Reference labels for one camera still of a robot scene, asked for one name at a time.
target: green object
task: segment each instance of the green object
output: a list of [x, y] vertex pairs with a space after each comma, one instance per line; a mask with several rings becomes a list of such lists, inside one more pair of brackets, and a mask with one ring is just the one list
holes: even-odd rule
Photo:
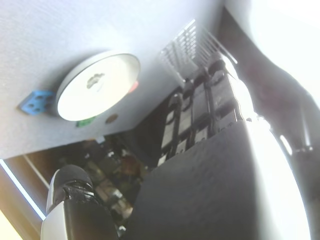
[[82, 120], [82, 121], [77, 121], [76, 122], [76, 127], [77, 128], [82, 128], [84, 126], [87, 126], [89, 125], [90, 123], [93, 122], [93, 120], [95, 120], [95, 116], [94, 117], [91, 117], [91, 118], [88, 118], [88, 119], [85, 119], [85, 120]]

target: blue block with holes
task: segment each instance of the blue block with holes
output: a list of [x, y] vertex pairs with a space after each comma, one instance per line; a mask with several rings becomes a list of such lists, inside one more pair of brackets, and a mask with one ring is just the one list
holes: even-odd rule
[[50, 109], [54, 104], [56, 94], [53, 91], [33, 91], [19, 108], [29, 115], [37, 115]]

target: gray panel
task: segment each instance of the gray panel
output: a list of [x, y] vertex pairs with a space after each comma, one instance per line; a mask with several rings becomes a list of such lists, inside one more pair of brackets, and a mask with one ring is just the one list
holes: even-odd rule
[[[158, 53], [192, 19], [213, 29], [222, 0], [91, 0], [0, 2], [0, 158], [39, 151], [135, 127], [177, 83]], [[137, 90], [83, 128], [17, 109], [33, 90], [56, 90], [76, 64], [108, 49], [141, 62]], [[118, 119], [105, 120], [117, 113]]]

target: white plate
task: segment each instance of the white plate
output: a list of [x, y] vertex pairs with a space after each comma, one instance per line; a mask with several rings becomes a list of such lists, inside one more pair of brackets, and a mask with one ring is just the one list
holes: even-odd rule
[[57, 91], [57, 112], [65, 120], [95, 117], [119, 102], [137, 81], [139, 60], [108, 51], [76, 66]]

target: blue object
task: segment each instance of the blue object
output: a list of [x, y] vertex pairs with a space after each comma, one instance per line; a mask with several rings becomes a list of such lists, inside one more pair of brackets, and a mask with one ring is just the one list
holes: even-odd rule
[[37, 115], [47, 111], [55, 102], [56, 94], [53, 91], [33, 91], [19, 108], [29, 115]]

